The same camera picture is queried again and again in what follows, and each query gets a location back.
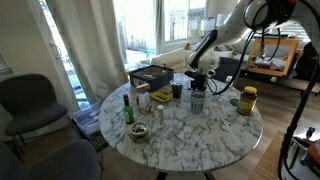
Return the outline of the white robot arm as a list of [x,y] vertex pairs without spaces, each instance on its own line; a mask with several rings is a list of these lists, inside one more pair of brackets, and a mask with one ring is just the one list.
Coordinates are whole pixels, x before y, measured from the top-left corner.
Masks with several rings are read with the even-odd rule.
[[208,53],[217,45],[235,44],[247,30],[267,30],[291,23],[300,24],[320,54],[320,0],[240,0],[227,19],[210,31],[189,56],[187,71],[193,90],[205,91],[206,75],[216,69],[219,58]]

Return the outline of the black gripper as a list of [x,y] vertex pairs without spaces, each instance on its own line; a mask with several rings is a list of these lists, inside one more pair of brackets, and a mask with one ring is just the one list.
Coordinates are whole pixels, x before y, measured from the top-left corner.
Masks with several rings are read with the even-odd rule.
[[207,90],[205,75],[202,75],[190,70],[186,71],[185,75],[193,78],[193,81],[191,82],[192,91],[197,91],[198,90],[197,88],[200,88],[200,91],[203,91],[203,92]]

